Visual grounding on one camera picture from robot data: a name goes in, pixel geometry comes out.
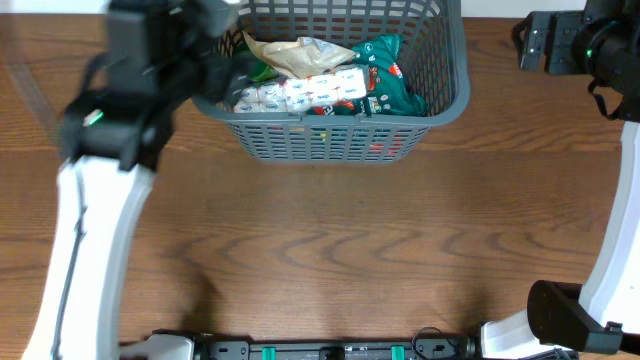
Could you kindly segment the green lidded jar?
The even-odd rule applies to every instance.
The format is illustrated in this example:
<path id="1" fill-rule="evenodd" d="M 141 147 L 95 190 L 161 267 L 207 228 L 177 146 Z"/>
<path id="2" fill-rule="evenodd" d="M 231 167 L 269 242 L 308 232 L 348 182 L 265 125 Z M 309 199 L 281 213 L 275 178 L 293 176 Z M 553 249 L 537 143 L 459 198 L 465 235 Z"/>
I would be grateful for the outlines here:
<path id="1" fill-rule="evenodd" d="M 245 42 L 241 43 L 236 48 L 236 54 L 244 54 L 244 53 L 247 53 L 247 54 L 251 53 L 248 45 Z M 253 59 L 255 60 L 255 64 L 253 65 L 253 68 L 251 69 L 249 74 L 250 79 L 252 81 L 256 83 L 261 83 L 261 82 L 274 79 L 278 76 L 278 73 L 272 67 L 262 62 L 261 60 L 257 59 L 256 57 L 253 57 Z"/>

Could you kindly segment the Kleenex tissue multipack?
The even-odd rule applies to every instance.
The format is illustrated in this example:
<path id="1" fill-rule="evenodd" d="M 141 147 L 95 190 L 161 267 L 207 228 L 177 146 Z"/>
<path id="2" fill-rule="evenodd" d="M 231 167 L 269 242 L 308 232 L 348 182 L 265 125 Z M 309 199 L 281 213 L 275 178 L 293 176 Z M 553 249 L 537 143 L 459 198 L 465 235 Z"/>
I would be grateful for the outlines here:
<path id="1" fill-rule="evenodd" d="M 239 92 L 235 113 L 307 113 L 311 115 L 357 115 L 367 111 L 369 67 L 339 66 L 304 79 L 279 77 Z"/>

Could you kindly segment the beige paper bag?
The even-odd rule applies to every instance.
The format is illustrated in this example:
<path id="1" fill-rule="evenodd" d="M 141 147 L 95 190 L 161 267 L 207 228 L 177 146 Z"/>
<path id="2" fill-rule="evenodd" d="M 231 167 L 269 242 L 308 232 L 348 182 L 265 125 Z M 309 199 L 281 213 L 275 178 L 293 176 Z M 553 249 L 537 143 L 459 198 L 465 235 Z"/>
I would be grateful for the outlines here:
<path id="1" fill-rule="evenodd" d="M 243 37 L 254 56 L 289 78 L 321 75 L 356 56 L 351 49 L 311 37 L 293 42 L 257 41 L 246 32 Z"/>

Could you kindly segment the green Nescafe coffee bag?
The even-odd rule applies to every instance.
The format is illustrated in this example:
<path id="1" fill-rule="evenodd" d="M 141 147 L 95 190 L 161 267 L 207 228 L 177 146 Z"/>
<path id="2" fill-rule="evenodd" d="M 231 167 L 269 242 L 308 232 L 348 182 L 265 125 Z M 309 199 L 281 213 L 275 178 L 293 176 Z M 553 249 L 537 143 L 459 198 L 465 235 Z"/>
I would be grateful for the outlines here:
<path id="1" fill-rule="evenodd" d="M 401 35 L 384 34 L 354 45 L 352 50 L 356 56 L 348 64 L 366 71 L 366 95 L 354 100 L 341 100 L 333 105 L 312 107 L 307 114 L 423 116 L 428 104 L 423 97 L 407 90 L 398 66 L 402 43 Z"/>

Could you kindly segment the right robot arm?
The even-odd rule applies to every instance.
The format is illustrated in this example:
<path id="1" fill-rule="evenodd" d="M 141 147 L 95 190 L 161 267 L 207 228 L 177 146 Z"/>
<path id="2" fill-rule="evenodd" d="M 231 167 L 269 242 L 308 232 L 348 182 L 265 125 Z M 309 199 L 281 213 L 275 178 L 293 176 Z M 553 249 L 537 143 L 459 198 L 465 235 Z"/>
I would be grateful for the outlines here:
<path id="1" fill-rule="evenodd" d="M 483 324 L 480 359 L 576 359 L 639 352 L 639 4 L 588 1 L 535 11 L 514 26 L 519 67 L 586 75 L 599 113 L 620 125 L 616 193 L 598 255 L 582 284 L 535 282 L 525 308 Z"/>

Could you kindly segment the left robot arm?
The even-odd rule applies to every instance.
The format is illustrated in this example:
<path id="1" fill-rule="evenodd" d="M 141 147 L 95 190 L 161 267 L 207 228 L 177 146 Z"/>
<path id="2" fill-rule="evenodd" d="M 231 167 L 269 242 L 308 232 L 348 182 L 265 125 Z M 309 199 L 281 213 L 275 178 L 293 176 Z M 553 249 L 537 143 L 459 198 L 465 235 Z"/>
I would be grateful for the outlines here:
<path id="1" fill-rule="evenodd" d="M 219 101 L 234 65 L 216 40 L 236 1 L 113 1 L 105 52 L 92 58 L 61 129 L 56 233 L 27 359 L 200 359 L 188 335 L 119 342 L 132 239 L 172 118 L 187 100 Z"/>

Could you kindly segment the grey plastic lattice basket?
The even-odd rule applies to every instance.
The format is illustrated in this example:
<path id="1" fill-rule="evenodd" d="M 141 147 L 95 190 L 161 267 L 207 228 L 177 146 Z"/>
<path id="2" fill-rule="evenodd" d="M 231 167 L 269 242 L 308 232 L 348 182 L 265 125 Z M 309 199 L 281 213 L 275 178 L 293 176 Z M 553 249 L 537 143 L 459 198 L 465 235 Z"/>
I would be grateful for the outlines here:
<path id="1" fill-rule="evenodd" d="M 236 113 L 194 98 L 264 161 L 391 163 L 433 127 L 458 118 L 470 99 L 459 0 L 247 0 L 215 45 L 225 58 L 261 41 L 309 36 L 357 48 L 374 92 L 302 113 Z"/>

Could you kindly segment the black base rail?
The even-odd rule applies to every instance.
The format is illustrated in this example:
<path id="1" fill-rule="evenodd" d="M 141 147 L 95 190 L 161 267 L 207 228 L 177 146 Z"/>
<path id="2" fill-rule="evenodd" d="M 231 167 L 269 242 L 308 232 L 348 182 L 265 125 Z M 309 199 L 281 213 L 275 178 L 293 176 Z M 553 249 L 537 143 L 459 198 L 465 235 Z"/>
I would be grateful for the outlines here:
<path id="1" fill-rule="evenodd" d="M 120 359 L 146 360 L 481 360 L 476 337 L 435 328 L 409 340 L 255 342 L 248 337 L 159 329 L 120 347 Z"/>

